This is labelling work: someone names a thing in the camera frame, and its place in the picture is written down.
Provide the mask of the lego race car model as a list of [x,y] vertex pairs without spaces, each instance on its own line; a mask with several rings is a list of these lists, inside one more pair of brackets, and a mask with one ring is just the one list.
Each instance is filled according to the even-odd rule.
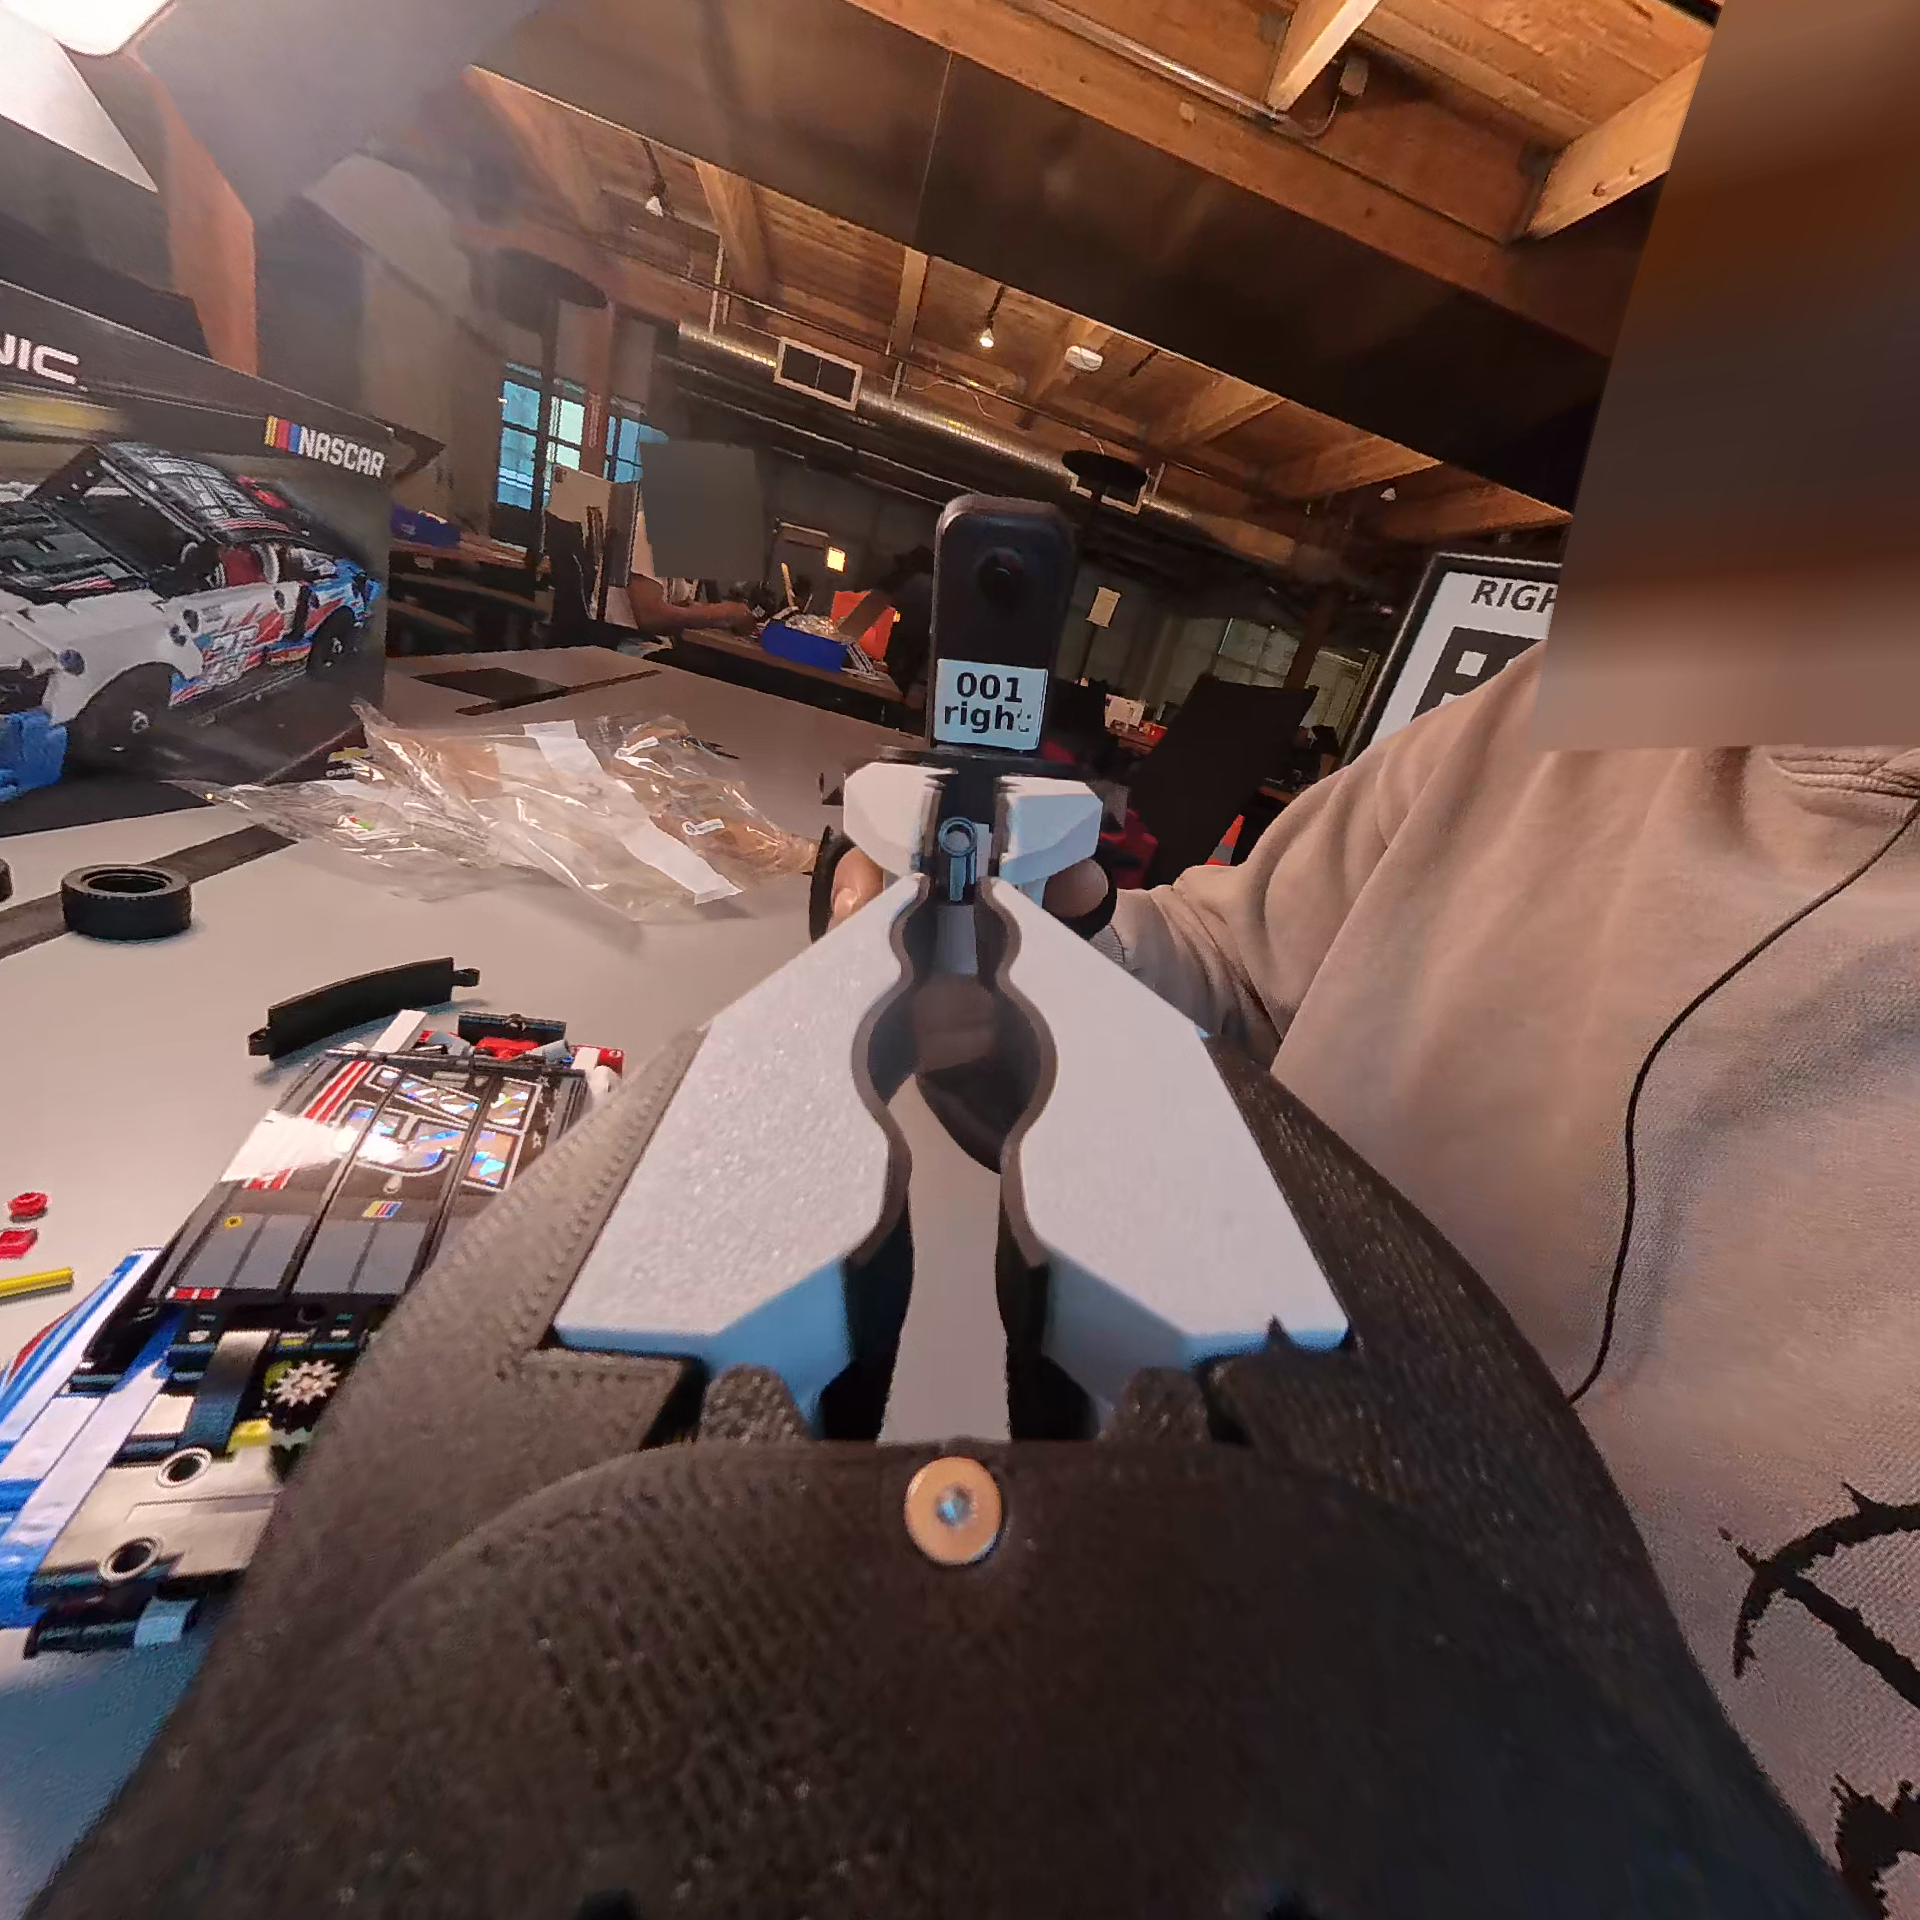
[[404,1292],[623,1076],[519,1014],[404,1012],[307,1062],[183,1228],[4,1371],[4,1658],[178,1643]]

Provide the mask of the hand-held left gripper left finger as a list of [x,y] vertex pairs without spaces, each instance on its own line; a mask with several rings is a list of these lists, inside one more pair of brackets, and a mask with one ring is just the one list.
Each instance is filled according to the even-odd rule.
[[875,1435],[911,1298],[898,877],[708,1022],[554,1322],[576,1353],[777,1373],[819,1434]]

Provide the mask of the pile of small lego pieces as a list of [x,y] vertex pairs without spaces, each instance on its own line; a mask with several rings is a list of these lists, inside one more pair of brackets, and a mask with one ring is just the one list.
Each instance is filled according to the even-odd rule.
[[16,1192],[3,1217],[3,1306],[67,1294],[76,1268],[58,1259],[65,1250],[56,1217],[56,1200],[47,1188]]

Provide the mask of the black lego set box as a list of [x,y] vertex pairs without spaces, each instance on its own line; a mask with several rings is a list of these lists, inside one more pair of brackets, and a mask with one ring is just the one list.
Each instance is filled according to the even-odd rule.
[[3,795],[269,780],[389,660],[384,421],[23,286],[3,292]]

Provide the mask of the black speaker on pole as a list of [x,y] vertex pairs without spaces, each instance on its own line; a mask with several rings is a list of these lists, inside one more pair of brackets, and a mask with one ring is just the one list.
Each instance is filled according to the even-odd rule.
[[1138,587],[1132,552],[1147,472],[1099,446],[1064,453],[1071,473],[1075,576],[1064,619],[1058,675],[1081,681],[1098,644],[1112,636],[1120,598]]

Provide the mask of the black partition panel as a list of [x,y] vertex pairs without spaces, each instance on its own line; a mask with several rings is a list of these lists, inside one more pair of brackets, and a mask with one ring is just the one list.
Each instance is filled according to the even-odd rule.
[[1132,809],[1157,842],[1144,885],[1204,866],[1247,802],[1290,754],[1316,690],[1199,678],[1162,740],[1141,760]]

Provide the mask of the black curved lego panel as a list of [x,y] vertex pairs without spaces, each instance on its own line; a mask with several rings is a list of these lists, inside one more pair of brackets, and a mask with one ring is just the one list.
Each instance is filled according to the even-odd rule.
[[476,966],[459,966],[452,955],[336,978],[274,1004],[263,1026],[248,1035],[248,1054],[280,1061],[361,1025],[391,1022],[407,1008],[441,1005],[480,978]]

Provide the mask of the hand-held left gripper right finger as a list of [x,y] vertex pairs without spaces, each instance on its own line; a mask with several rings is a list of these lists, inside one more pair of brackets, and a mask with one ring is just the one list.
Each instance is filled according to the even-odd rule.
[[1153,1369],[1352,1320],[1203,1029],[1007,880],[978,894],[1000,1034],[1031,1084],[1000,1154],[1015,1428],[1098,1428]]

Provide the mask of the studio light panel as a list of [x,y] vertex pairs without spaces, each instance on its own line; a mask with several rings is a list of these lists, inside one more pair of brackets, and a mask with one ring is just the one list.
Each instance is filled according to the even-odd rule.
[[4,2],[3,114],[152,195],[159,185],[85,82],[77,57],[115,57],[168,2]]

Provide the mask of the black white marker board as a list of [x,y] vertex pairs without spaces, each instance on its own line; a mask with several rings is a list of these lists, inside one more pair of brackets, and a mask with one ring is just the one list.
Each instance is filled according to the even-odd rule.
[[1437,552],[1353,722],[1345,763],[1460,699],[1547,638],[1561,564]]

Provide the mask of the clear plastic bags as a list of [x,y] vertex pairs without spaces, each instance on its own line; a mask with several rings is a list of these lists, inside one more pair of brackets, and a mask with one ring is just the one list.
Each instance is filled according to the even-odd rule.
[[533,875],[636,923],[690,918],[819,860],[816,837],[780,827],[736,760],[669,713],[483,728],[355,713],[367,746],[338,777],[176,786],[410,896]]

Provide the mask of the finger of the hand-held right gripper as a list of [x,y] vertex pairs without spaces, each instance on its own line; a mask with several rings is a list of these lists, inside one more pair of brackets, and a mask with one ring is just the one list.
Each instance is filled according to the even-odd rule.
[[991,875],[1042,906],[1061,873],[1096,858],[1101,819],[1101,797],[1081,780],[1001,777]]
[[956,769],[944,762],[868,762],[844,780],[847,853],[861,853],[883,875],[954,877],[946,822]]

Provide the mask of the black lego tyre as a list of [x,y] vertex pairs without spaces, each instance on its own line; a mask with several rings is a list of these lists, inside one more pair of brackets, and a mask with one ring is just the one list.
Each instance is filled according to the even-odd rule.
[[65,931],[104,945],[173,940],[195,918],[192,880],[154,864],[97,864],[59,880]]

